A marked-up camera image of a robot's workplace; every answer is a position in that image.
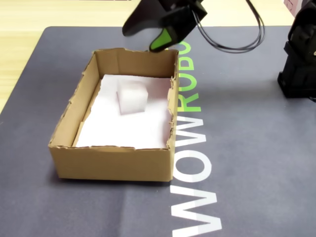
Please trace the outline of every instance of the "cardboard box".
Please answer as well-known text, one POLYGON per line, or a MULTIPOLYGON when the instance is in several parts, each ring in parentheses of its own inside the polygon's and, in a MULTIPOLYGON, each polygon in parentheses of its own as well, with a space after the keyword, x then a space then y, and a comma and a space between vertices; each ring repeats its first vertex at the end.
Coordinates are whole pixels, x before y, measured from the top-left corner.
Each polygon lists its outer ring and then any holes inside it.
POLYGON ((165 50, 158 54, 124 48, 93 52, 48 145, 58 176, 69 179, 170 181, 173 177, 178 87, 177 50, 165 50), (170 78, 168 108, 172 119, 166 149, 74 146, 104 74, 170 78))

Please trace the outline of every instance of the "gray mat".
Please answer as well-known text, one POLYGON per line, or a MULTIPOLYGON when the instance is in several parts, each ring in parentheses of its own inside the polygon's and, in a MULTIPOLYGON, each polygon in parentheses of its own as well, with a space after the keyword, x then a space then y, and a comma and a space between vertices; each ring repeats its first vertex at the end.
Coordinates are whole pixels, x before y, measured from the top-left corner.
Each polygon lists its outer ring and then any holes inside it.
MULTIPOLYGON (((257 33, 207 30, 232 46, 257 33)), ((267 27, 243 55, 216 51, 198 31, 187 37, 192 49, 181 56, 194 70, 182 73, 197 85, 181 94, 198 94, 188 105, 201 112, 179 116, 203 125, 182 129, 199 135, 179 133, 198 140, 178 143, 177 157, 206 167, 180 159, 170 186, 57 178, 47 144, 80 74, 92 50, 125 39, 120 28, 46 29, 0 115, 0 237, 316 236, 316 104, 285 99, 277 84, 288 31, 267 27), (205 224, 195 220, 211 224, 177 231, 205 224)))

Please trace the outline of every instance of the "cube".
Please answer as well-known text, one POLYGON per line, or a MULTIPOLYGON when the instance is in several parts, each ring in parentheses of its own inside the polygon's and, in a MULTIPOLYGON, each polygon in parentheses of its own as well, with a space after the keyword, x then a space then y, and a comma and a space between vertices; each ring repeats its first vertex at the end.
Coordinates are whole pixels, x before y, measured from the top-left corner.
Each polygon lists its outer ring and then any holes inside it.
POLYGON ((147 99, 148 91, 143 82, 118 80, 118 102, 121 115, 144 112, 147 99))

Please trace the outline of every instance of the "wooden table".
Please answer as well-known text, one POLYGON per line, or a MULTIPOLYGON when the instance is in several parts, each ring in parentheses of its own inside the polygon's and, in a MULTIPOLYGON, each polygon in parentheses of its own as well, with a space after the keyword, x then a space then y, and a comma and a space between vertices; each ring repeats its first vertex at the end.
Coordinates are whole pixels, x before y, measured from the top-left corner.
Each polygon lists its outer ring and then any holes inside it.
MULTIPOLYGON (((0 0, 0 112, 43 30, 49 26, 122 26, 140 0, 0 0)), ((266 25, 291 25, 280 0, 252 0, 266 25)), ((245 0, 205 0, 204 26, 252 26, 245 0)))

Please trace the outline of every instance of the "wire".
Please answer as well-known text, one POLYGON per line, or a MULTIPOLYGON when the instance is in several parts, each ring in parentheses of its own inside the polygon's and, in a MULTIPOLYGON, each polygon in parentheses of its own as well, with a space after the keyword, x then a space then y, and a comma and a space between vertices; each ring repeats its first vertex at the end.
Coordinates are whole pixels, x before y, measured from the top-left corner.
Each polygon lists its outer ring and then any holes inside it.
POLYGON ((250 0, 246 0, 247 4, 249 5, 252 13, 254 14, 257 22, 258 22, 258 27, 259 27, 259 34, 257 36, 257 38, 250 44, 243 46, 243 47, 228 47, 228 46, 224 46, 221 45, 220 43, 216 42, 215 40, 213 40, 205 31, 205 29, 203 28, 200 19, 198 17, 198 15, 192 11, 194 19, 197 23, 197 28, 200 31, 200 33, 202 34, 202 36, 206 39, 206 41, 212 45, 214 48, 222 51, 222 52, 226 52, 226 53, 246 53, 249 51, 254 50, 256 47, 258 47, 264 40, 265 35, 266 35, 266 28, 265 25, 263 23, 263 20, 261 18, 261 16, 259 15, 259 13, 257 12, 256 8, 253 6, 253 4, 251 3, 250 0))

